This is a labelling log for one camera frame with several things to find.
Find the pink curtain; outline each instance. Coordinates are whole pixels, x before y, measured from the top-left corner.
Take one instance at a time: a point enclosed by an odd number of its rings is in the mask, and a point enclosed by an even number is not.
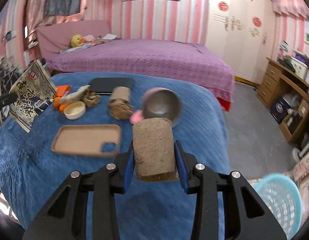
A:
[[[309,8],[304,0],[272,0],[273,11],[279,14],[293,14],[309,18]]]
[[[83,20],[87,0],[81,0],[80,13],[71,16],[43,16],[46,0],[27,0],[26,24],[28,26],[28,42],[35,38],[35,30],[40,25],[52,25],[62,22]]]

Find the yellow duck plush toy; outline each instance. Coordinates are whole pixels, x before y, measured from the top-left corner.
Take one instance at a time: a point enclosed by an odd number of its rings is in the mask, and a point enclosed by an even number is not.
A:
[[[79,34],[74,35],[70,42],[72,48],[80,47],[83,45],[83,43],[84,43],[84,38],[82,37],[82,35],[79,35]]]

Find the silver screw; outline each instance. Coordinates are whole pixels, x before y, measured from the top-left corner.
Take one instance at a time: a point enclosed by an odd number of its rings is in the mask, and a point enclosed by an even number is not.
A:
[[[107,164],[106,167],[107,167],[107,170],[114,170],[116,165],[114,163],[109,163],[109,164]]]
[[[75,179],[75,178],[77,178],[77,177],[80,176],[80,172],[78,172],[78,171],[73,171],[73,172],[71,172],[70,176],[71,176],[72,178]]]
[[[199,171],[204,170],[205,166],[202,163],[198,163],[195,165],[195,168]]]
[[[236,179],[240,178],[240,176],[241,176],[240,172],[238,172],[238,171],[231,172],[231,175],[232,175],[232,177],[234,177]]]

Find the blue tablecloth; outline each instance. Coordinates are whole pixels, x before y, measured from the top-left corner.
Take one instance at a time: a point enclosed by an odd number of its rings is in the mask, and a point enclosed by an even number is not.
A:
[[[120,73],[70,73],[52,77],[55,85],[72,86],[72,92],[96,77],[132,77],[131,104],[140,108],[142,95],[151,88],[173,90],[182,100],[180,121],[173,128],[186,152],[220,173],[229,173],[227,131],[221,107],[207,89],[192,83]],[[89,173],[111,162],[109,159],[54,154],[51,143],[63,125],[117,124],[122,129],[120,152],[132,139],[132,125],[108,114],[109,96],[87,109],[78,120],[68,120],[49,106],[26,133],[8,118],[0,128],[0,188],[24,228],[71,171]],[[189,240],[195,212],[195,195],[186,195],[179,181],[145,183],[132,179],[125,195],[116,195],[120,237],[147,240]],[[87,237],[91,239],[91,205],[88,206]],[[224,235],[224,217],[219,216],[219,236]]]

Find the pink headboard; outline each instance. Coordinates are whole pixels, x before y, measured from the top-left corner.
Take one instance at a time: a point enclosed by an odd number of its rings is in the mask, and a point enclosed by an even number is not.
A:
[[[105,20],[91,20],[40,26],[36,33],[42,57],[50,58],[59,51],[68,49],[71,38],[76,34],[103,37],[110,33],[110,29]]]

